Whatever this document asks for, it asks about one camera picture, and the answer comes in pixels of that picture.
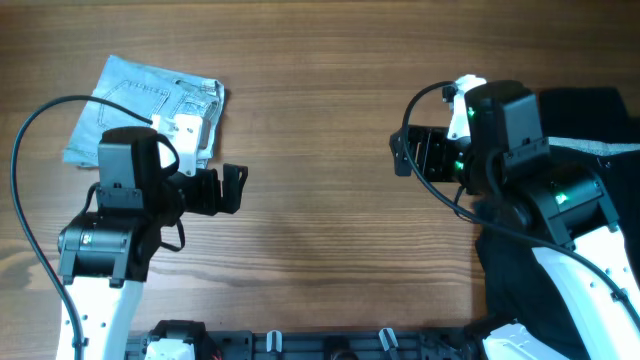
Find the light blue denim jeans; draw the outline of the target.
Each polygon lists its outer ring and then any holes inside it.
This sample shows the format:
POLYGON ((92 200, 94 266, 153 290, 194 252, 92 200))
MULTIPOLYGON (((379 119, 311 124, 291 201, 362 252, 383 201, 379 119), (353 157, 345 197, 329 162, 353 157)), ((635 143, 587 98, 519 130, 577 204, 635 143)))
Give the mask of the light blue denim jeans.
MULTIPOLYGON (((197 166, 205 168, 213 158, 217 127, 225 105, 225 88, 218 80, 111 55, 92 95, 147 119, 154 115, 169 119, 176 115, 201 117, 203 142, 199 146, 197 166)), ((142 124, 119 110, 89 102, 63 151, 63 161, 79 167, 96 167, 103 132, 142 124)))

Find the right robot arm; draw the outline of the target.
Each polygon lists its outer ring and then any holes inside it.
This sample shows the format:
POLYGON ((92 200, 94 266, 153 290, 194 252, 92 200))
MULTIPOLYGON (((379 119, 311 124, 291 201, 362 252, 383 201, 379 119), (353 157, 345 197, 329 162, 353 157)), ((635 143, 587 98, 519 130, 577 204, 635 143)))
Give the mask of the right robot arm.
POLYGON ((488 315, 420 334, 426 359, 639 355, 639 122, 613 87, 534 92, 467 75, 436 84, 446 127, 404 116, 394 170, 480 229, 488 315))

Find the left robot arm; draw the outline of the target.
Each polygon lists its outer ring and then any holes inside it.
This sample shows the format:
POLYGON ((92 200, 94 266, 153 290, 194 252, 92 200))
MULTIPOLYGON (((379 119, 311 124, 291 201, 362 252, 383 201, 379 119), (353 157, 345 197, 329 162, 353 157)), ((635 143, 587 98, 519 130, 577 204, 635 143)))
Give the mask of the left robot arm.
POLYGON ((147 127, 106 131, 98 146, 99 180, 87 192, 86 204, 61 231, 58 273, 78 316, 61 325, 57 356, 67 358, 67 344, 85 359, 121 359, 129 329, 141 301, 150 261, 164 248, 161 230, 174 227, 183 236, 185 213, 233 214, 241 205, 248 177, 245 166, 226 164, 221 172, 201 169, 184 175, 179 164, 163 166, 159 147, 168 138, 147 127))

